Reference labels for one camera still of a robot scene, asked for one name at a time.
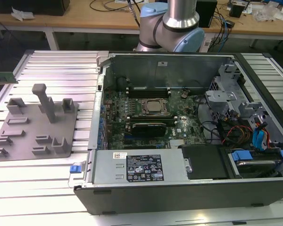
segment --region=circuit board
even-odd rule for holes
[[[108,149],[177,148],[184,144],[204,144],[206,140],[195,115],[195,96],[182,98],[182,92],[178,89],[171,90],[169,98],[133,99],[128,98],[124,92],[107,91],[104,103],[107,110]],[[163,136],[135,137],[127,132],[125,128],[130,116],[147,114],[156,110],[157,105],[164,109],[160,115],[175,118],[174,125],[167,126]]]

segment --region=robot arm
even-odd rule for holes
[[[196,0],[169,0],[142,7],[136,51],[195,52],[204,39],[198,27]]]

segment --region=open computer chassis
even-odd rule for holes
[[[84,182],[91,214],[283,198],[283,110],[242,54],[99,52]]]

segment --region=cpu socket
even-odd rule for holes
[[[168,114],[164,99],[145,99],[141,101],[142,114]]]

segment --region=screw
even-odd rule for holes
[[[192,173],[192,167],[191,166],[185,166],[185,170],[187,171],[187,173]]]

